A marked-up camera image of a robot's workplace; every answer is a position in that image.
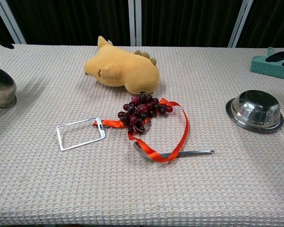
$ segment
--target stuffed animal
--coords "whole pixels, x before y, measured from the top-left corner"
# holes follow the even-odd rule
[[[137,95],[151,93],[158,87],[156,63],[147,52],[129,53],[99,36],[98,53],[85,63],[84,70],[104,85],[125,86],[128,92]]]

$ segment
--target orange ribbon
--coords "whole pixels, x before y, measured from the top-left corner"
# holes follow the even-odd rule
[[[187,138],[188,135],[188,130],[189,130],[189,120],[188,117],[184,111],[184,109],[182,108],[182,106],[180,106],[178,103],[176,102],[168,102],[166,99],[161,99],[160,104],[165,104],[165,105],[169,105],[169,106],[179,106],[185,116],[185,121],[186,121],[186,125],[185,125],[185,130],[184,130],[184,134],[182,136],[182,139],[180,140],[180,142],[178,143],[178,145],[176,146],[176,148],[173,150],[173,152],[170,154],[170,156],[168,158],[163,157],[162,155],[160,155],[157,151],[153,150],[151,147],[149,147],[143,140],[138,139],[136,137],[134,137],[134,133],[128,133],[128,138],[129,140],[136,140],[140,147],[145,151],[145,153],[148,155],[148,157],[150,157],[151,159],[153,159],[156,162],[169,162],[173,159],[175,159],[178,155],[178,153],[180,152],[180,150],[183,147],[183,144]],[[105,126],[109,126],[109,127],[113,127],[113,128],[127,128],[123,125],[123,123],[121,121],[112,121],[112,120],[103,120],[102,124]]]

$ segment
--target badge holder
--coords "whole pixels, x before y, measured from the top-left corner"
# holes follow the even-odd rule
[[[80,143],[80,144],[76,144],[76,145],[70,146],[68,148],[64,148],[63,144],[62,144],[62,140],[61,140],[60,129],[64,128],[64,127],[67,127],[67,126],[70,126],[70,125],[80,124],[82,122],[88,122],[88,121],[91,121],[91,120],[94,120],[94,121],[97,122],[98,130],[100,132],[100,136],[101,137],[98,138],[98,139],[95,139],[95,140],[90,140],[90,141],[87,141],[87,142],[83,142],[83,143]],[[73,149],[73,148],[81,147],[81,146],[86,145],[86,144],[98,142],[98,141],[103,140],[105,138],[104,127],[103,127],[101,119],[98,118],[98,117],[93,117],[93,118],[85,119],[85,120],[78,121],[78,122],[73,122],[73,123],[69,123],[69,124],[60,125],[60,126],[57,127],[57,134],[58,134],[60,150],[62,150],[62,151],[70,150],[70,149]]]

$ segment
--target table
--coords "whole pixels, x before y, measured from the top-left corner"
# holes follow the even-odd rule
[[[158,62],[153,96],[177,101],[188,114],[184,150],[215,154],[155,163],[134,150],[124,129],[107,129],[106,139],[62,152],[58,125],[117,119],[130,94],[84,75],[94,46],[0,47],[0,68],[16,81],[18,99],[0,109],[0,224],[284,226],[284,126],[253,133],[225,111],[231,98],[258,89],[277,98],[284,116],[284,80],[249,71],[252,57],[266,49],[139,49]],[[171,152],[184,125],[176,109],[153,120],[141,138]],[[95,136],[87,123],[65,131],[64,142]]]

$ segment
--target stainless steel bowl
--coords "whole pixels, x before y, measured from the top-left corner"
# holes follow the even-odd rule
[[[272,132],[283,126],[275,97],[257,90],[245,91],[226,105],[228,116],[239,126],[256,132]]]
[[[0,108],[11,108],[16,102],[16,83],[5,71],[0,69]]]

